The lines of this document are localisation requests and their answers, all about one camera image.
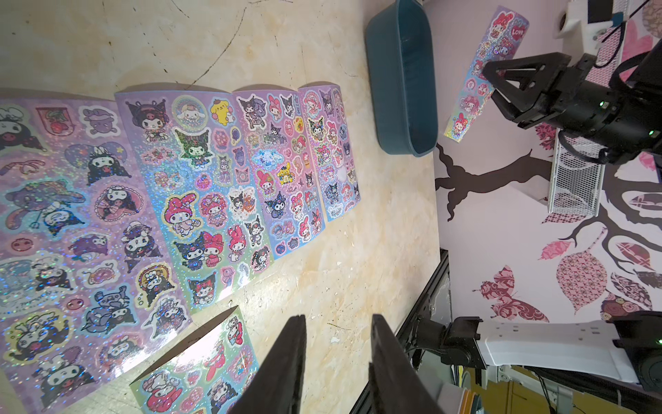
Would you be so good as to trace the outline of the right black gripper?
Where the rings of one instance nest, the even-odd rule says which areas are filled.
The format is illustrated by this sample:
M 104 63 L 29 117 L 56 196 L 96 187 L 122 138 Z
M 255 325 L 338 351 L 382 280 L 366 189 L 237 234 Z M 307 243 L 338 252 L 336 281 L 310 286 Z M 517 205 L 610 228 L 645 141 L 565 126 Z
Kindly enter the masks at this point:
M 559 52 L 494 60 L 484 65 L 482 74 L 495 90 L 492 101 L 508 121 L 521 129 L 540 124 L 560 129 L 560 145 L 580 160 L 622 165 L 647 153 L 659 166 L 661 44 L 619 65 L 607 87 L 582 81 L 563 112 L 564 97 L 549 91 L 570 61 Z

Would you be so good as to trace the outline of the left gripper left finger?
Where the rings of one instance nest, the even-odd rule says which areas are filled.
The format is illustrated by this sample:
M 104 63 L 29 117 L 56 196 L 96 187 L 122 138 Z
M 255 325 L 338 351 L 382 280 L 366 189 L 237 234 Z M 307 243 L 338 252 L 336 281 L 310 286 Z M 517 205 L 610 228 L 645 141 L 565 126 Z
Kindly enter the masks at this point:
M 290 317 L 232 413 L 301 410 L 307 347 L 305 316 Z

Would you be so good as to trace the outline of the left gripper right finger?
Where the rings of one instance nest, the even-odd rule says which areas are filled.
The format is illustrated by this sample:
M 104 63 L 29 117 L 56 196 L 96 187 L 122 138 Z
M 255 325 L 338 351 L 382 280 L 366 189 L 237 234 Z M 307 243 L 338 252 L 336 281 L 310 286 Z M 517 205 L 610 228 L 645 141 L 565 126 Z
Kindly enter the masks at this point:
M 371 346 L 368 385 L 374 413 L 442 414 L 380 314 L 372 316 Z

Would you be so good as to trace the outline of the teal plastic storage box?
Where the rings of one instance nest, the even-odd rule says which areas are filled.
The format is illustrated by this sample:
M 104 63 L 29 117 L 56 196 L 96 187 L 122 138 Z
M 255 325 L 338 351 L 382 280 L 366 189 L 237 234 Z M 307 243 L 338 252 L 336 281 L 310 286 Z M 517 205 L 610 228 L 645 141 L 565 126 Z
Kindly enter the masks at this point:
M 438 139 L 433 39 L 417 1 L 396 1 L 365 28 L 365 49 L 379 146 L 423 157 Z

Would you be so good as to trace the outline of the character sticker sheet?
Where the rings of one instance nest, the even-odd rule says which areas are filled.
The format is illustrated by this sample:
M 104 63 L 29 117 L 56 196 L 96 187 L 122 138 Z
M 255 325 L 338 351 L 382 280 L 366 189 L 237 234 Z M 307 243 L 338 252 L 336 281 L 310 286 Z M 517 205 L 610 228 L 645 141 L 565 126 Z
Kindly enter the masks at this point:
M 298 93 L 324 212 L 332 222 L 361 200 L 341 88 L 321 84 L 303 87 Z
M 1 101 L 1 371 L 57 413 L 190 322 L 110 101 Z
M 116 102 L 190 310 L 262 276 L 273 254 L 234 95 L 126 91 Z

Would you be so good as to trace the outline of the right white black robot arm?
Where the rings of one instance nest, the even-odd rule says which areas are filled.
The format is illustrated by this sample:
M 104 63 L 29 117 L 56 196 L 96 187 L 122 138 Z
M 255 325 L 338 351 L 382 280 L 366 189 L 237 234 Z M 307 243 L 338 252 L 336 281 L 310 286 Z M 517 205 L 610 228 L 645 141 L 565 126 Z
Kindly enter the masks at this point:
M 661 50 L 595 57 L 486 37 L 438 63 L 434 146 L 453 322 L 433 350 L 661 389 Z

